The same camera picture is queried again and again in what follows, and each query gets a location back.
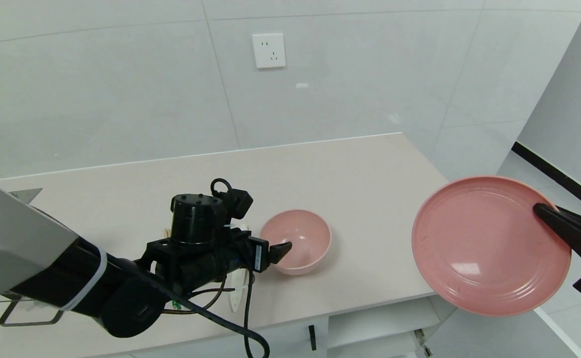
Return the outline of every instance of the black baseboard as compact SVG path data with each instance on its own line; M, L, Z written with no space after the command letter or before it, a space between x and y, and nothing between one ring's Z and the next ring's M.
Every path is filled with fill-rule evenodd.
M538 154L532 152L518 142L514 143L513 147L511 147L511 151L518 154L541 172L545 173L545 175L560 184L563 188L567 189L581 201L581 185L574 179L571 179L565 173L545 161L545 159L539 157Z

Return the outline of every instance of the black cable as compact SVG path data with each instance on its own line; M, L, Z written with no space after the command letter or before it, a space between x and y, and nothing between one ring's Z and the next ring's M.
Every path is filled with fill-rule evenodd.
M202 290L202 291L195 291L191 294L191 297L196 297L197 295L201 295L201 294L208 294L211 292L233 292L235 291L235 288L209 288L208 290Z
M182 297L181 295L176 294L175 292L173 292L172 290L167 288L164 284L154 280L151 276L149 276L150 275L149 272L144 272L143 270L139 270L138 273L139 273L138 278L142 279L146 283L149 283L154 288L157 288L160 292L167 295L170 299L179 302L182 306L185 306L189 310L194 311L195 313L201 315L205 319L208 319L215 324L218 324L224 328L230 329L231 331L233 331L235 333L238 333L242 336L248 337L248 338L256 341L257 343L259 343L262 346L262 349L264 349L264 355L262 356L262 358L268 358L271 355L271 347L268 345L268 342L266 342L264 337L259 335L259 333L255 332L255 331L251 331L250 329L240 327L237 324L234 324L233 322L229 322L229 321L223 319L222 317L215 315L214 313L211 313L210 311L205 310L204 308L198 306L197 304L189 301L185 297Z
M209 288L208 290L193 292L191 294L191 297L195 297L197 295L205 294L205 293L209 293L209 292L216 292L213 299L209 303L207 303L206 306L204 306L204 309L208 310L209 308L211 308L211 306L213 306L215 304L215 302L217 302L217 300L220 298L220 295L222 294L222 292L235 291L235 288L224 288L225 284L226 284L226 276L222 280L222 284L220 285L220 288ZM165 308L163 310L163 313L165 313L167 315L192 315L195 312L189 311L189 310L168 310Z
M249 269L249 288L247 288L247 303L244 309L244 329L249 329L249 309L250 309L250 296L253 288L253 281L255 275L251 269ZM250 351L249 337L244 336L244 347L247 351L247 357L253 358L253 353Z

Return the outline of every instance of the white zip tie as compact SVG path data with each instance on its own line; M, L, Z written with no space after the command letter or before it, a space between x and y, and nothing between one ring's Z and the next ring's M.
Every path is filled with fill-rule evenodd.
M74 296L74 298L70 299L70 301L65 304L65 306L59 308L59 310L71 311L76 308L76 306L81 303L85 296L98 283L98 280L102 277L104 270L107 268L107 253L100 247L98 248L98 252L100 253L100 264L98 265L98 269L94 272L94 275L90 281L88 281L88 283L79 291L79 293Z

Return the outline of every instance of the white cabinet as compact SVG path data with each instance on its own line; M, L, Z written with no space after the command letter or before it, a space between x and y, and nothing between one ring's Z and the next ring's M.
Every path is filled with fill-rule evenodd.
M311 344L310 327L315 331L315 347ZM274 328L256 329L271 347L275 358L325 358L328 318L303 320ZM253 357L260 358L263 350L250 341ZM134 353L136 358L237 358L245 357L241 335L231 335L192 344L183 344L154 351Z
M315 331L315 350L310 326ZM484 317L425 297L257 330L271 358L581 358L580 349L540 308L513 317ZM253 356L263 356L256 342ZM231 335L133 353L135 358L240 358L243 338Z
M426 337L434 358L581 358L581 350L541 309L484 317L456 309ZM425 358L423 349L416 352Z

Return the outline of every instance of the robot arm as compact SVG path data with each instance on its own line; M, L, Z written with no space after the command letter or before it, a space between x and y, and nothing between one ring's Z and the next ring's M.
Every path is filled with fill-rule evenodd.
M217 182L228 191L215 190ZM292 244L269 247L250 231L231 229L231 218L243 218L252 198L223 179L213 181L211 192L213 196L173 197L172 237L147 243L142 258L130 261L107 254L0 189L0 294L10 291L88 315L116 337L142 333L158 319L165 303L176 299L195 313L257 339L256 333L195 306L189 298L233 270L264 271ZM153 263L156 272L150 272Z

